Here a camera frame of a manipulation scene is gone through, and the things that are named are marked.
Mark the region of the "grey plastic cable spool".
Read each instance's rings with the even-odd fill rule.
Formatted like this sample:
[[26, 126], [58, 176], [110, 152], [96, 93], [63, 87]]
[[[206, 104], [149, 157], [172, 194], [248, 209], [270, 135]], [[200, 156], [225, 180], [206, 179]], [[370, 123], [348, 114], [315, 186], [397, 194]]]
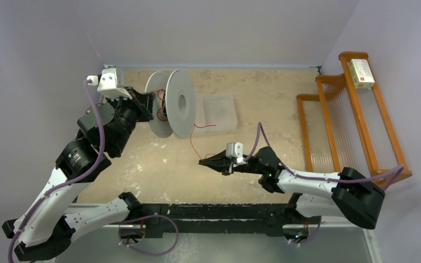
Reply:
[[155, 93], [154, 119], [148, 122], [152, 132], [159, 138], [172, 134], [181, 139], [189, 138], [196, 118], [196, 93], [188, 72], [156, 71], [149, 77], [145, 92]]

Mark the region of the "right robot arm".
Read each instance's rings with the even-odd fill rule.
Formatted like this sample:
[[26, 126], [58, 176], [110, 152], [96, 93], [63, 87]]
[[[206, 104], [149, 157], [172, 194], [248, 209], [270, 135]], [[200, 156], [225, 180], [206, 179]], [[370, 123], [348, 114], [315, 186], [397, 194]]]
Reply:
[[258, 183], [264, 190], [290, 193], [286, 216], [293, 223], [317, 216], [337, 216], [373, 230], [385, 198], [384, 190], [353, 168], [333, 173], [288, 171], [268, 146], [253, 156], [227, 149], [198, 163], [224, 176], [235, 172], [258, 174]]

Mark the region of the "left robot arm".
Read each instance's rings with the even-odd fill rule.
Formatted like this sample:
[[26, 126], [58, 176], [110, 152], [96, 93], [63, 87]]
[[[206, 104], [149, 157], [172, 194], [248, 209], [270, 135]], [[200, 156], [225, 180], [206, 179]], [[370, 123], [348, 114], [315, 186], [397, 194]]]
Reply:
[[78, 120], [79, 131], [59, 157], [45, 187], [20, 218], [4, 222], [11, 239], [8, 259], [50, 260], [75, 240], [105, 225], [137, 223], [143, 206], [130, 192], [114, 200], [70, 213], [69, 206], [98, 175], [121, 156], [139, 122], [153, 119], [155, 94], [127, 87], [127, 97], [95, 104]]

